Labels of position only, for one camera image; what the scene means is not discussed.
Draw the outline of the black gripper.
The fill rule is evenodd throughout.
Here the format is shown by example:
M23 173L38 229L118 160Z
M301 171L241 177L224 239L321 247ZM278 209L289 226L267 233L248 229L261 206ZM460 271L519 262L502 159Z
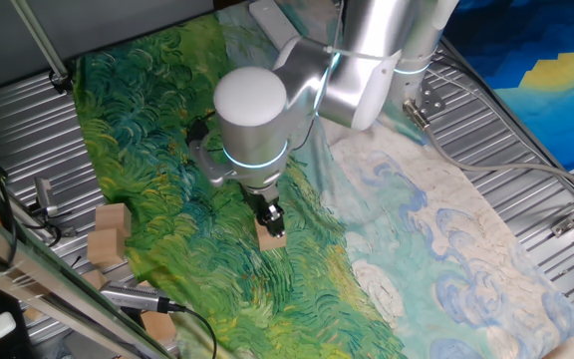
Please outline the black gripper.
M285 235L284 210L279 206L279 192L276 186L243 188L245 201L255 214L257 233L267 233L273 237Z

